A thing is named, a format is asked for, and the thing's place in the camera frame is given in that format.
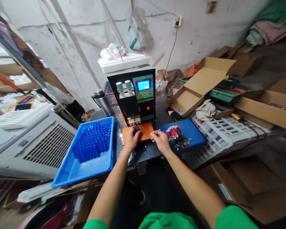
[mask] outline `concrete floor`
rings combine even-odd
[[[286,77],[286,37],[276,44],[255,48],[256,52],[262,52],[264,59],[261,66],[252,74],[240,77],[244,85],[255,89],[268,89],[278,79]],[[16,229],[20,223],[31,214],[33,210],[25,214],[18,214],[18,210],[6,210],[0,203],[0,229]]]
[[[3,208],[5,198],[0,203],[0,229],[17,229],[19,225],[34,211],[30,209],[24,214],[19,214],[19,210]]]

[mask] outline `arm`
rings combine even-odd
[[[219,196],[199,176],[191,171],[169,147],[167,135],[159,130],[151,133],[151,139],[156,142],[159,150],[172,167],[184,191],[214,229],[219,213],[226,207]]]
[[[87,222],[92,219],[98,219],[110,227],[111,220],[114,217],[115,210],[120,200],[128,159],[137,145],[138,136],[140,134],[140,131],[138,131],[133,135],[134,129],[135,127],[132,127],[126,134],[124,149],[121,151],[116,164],[101,188],[89,213]]]

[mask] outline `hand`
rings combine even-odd
[[[158,149],[164,156],[172,153],[172,150],[168,143],[167,135],[165,133],[161,132],[160,130],[156,130],[154,132],[151,132],[150,136],[151,136],[150,139],[153,142],[156,142]]]
[[[140,131],[136,132],[135,135],[133,135],[134,130],[136,127],[132,127],[125,135],[125,145],[124,145],[124,151],[128,152],[129,155],[134,150],[134,148],[137,145],[138,137],[140,135]]]

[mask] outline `white wall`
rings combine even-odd
[[[3,0],[4,10],[10,21],[19,29],[24,38],[45,60],[57,77],[84,107],[94,107],[90,98],[98,82],[103,87],[106,77],[100,74],[97,64],[98,50],[82,38],[68,34],[73,30],[92,36],[100,42],[104,39],[103,27],[106,19],[101,0],[47,0],[57,11],[62,11],[64,23],[61,27],[66,35],[51,25],[52,35],[45,25],[44,15],[38,1],[22,0],[15,4],[13,0]],[[130,0],[105,0],[120,35],[127,44]],[[212,54],[224,45],[234,46],[244,38],[252,20],[269,0],[218,0],[215,12],[206,14],[208,0],[135,0],[134,5],[145,9],[147,27],[154,45],[146,50],[148,55],[164,56],[154,66],[166,68],[171,52],[176,28],[173,19],[182,15],[182,25],[178,29],[177,42],[172,53],[169,69],[184,71],[203,57]],[[48,13],[50,23],[56,19]],[[58,21],[61,12],[56,14]]]

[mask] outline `green shirt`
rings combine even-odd
[[[142,221],[139,229],[187,228],[197,229],[193,219],[183,213],[149,213]],[[215,222],[215,229],[258,229],[245,212],[237,206],[229,206],[222,210]],[[107,225],[97,219],[87,222],[83,229],[108,229]]]

